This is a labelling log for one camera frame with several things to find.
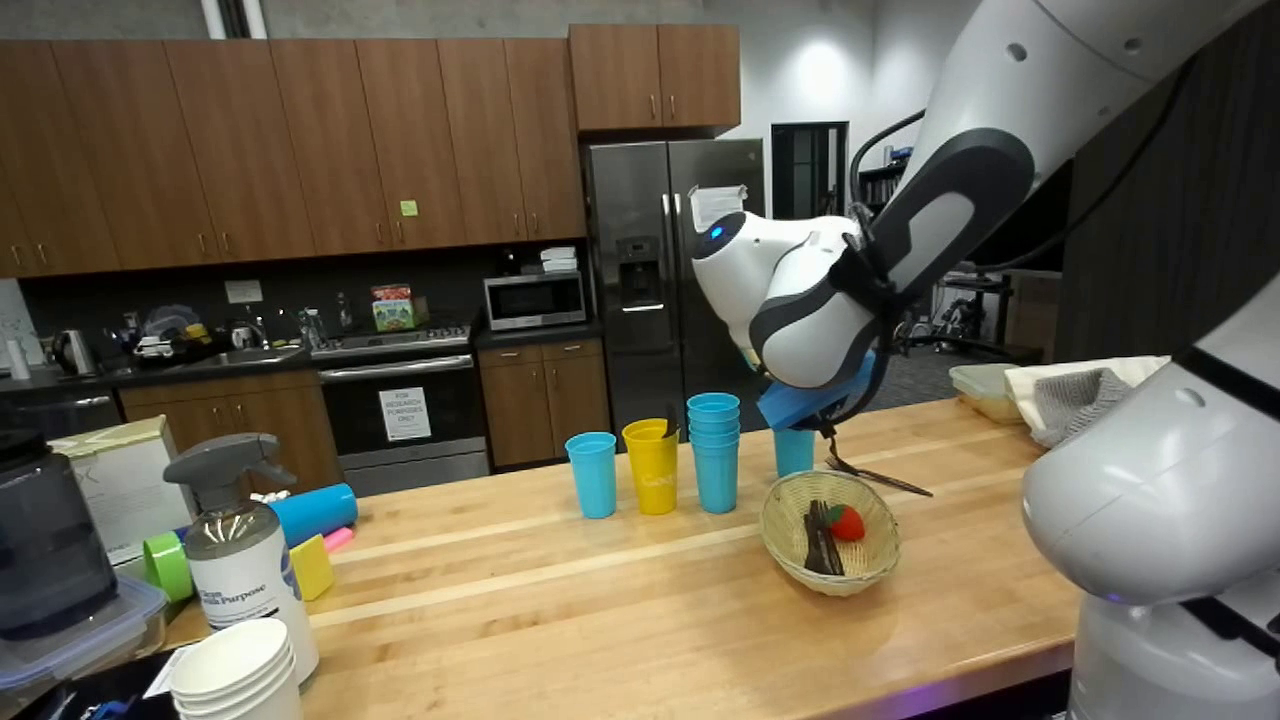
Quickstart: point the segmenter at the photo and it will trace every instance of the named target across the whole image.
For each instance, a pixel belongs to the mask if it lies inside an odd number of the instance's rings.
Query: wooden countertop
[[[314,603],[307,715],[914,715],[1069,668],[1080,596],[1020,525],[1037,445],[958,402],[867,414],[839,451],[938,497],[891,579],[830,599],[756,538],[771,478],[746,437],[742,514],[582,519],[570,469],[378,497]]]

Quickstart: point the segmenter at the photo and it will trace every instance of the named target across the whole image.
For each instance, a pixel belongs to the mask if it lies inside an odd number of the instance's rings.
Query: refrigerator
[[[765,427],[767,388],[729,342],[698,287],[692,187],[746,187],[765,217],[762,139],[638,139],[588,146],[592,271],[617,427],[665,415],[692,392],[742,392],[746,427]]]

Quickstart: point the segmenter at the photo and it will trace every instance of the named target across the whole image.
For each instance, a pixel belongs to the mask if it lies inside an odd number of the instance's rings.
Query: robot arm
[[[852,415],[895,307],[994,236],[1046,177],[1259,0],[983,0],[962,34],[914,165],[872,219],[729,217],[692,268],[756,371]]]

